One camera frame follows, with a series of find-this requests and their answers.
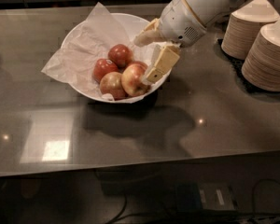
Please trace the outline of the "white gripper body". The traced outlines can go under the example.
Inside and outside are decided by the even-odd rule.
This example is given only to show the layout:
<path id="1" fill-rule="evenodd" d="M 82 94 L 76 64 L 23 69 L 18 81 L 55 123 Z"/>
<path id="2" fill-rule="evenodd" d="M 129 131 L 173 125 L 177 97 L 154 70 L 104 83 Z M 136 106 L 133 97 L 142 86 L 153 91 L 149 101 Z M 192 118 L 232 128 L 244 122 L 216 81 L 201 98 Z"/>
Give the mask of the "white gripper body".
<path id="1" fill-rule="evenodd" d="M 167 41 L 190 47 L 206 34 L 186 0 L 172 0 L 163 10 L 158 29 Z"/>

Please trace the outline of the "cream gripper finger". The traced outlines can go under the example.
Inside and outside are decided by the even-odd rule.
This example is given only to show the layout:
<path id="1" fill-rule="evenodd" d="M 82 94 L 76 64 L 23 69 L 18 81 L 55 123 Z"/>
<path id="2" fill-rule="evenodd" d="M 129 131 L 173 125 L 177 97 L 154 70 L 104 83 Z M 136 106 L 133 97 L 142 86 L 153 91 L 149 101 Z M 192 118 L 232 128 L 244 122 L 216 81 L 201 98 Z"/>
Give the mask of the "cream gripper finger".
<path id="1" fill-rule="evenodd" d="M 141 81 L 146 84 L 154 84 L 162 79 L 180 59 L 180 47 L 177 44 L 157 44 L 152 54 L 151 65 L 148 67 Z"/>
<path id="2" fill-rule="evenodd" d="M 134 44 L 138 47 L 147 46 L 154 42 L 164 42 L 165 39 L 161 35 L 160 29 L 160 20 L 154 19 L 151 21 L 139 35 L 133 40 Z"/>

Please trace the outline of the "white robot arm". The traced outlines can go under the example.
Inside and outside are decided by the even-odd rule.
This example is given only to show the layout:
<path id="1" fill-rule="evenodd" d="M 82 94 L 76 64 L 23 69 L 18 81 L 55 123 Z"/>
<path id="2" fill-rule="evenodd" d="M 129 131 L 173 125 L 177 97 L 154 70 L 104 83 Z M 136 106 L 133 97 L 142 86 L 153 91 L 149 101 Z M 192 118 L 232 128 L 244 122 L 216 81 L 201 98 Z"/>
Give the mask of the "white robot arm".
<path id="1" fill-rule="evenodd" d="M 207 32 L 215 21 L 252 0 L 172 0 L 161 15 L 151 21 L 134 39 L 138 47 L 163 42 L 154 51 L 152 65 L 142 82 L 153 84 L 166 75 L 179 60 L 182 47 L 189 47 Z M 280 0 L 267 0 L 280 15 Z"/>

